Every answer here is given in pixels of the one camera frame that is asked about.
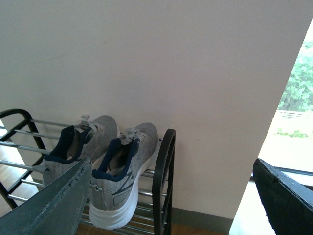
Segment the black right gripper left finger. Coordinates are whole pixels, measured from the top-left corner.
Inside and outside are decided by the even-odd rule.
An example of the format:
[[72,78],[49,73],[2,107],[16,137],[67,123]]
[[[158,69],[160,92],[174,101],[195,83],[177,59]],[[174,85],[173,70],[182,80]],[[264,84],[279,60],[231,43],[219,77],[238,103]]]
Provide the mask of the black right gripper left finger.
[[85,158],[0,219],[2,235],[73,235],[89,193],[91,160]]

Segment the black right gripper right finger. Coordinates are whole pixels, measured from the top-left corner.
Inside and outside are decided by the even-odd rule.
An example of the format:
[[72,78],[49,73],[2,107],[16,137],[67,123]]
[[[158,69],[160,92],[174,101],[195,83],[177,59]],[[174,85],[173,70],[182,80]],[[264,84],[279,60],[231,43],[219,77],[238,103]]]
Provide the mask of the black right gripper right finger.
[[269,223],[277,235],[313,233],[313,191],[257,158],[253,178]]

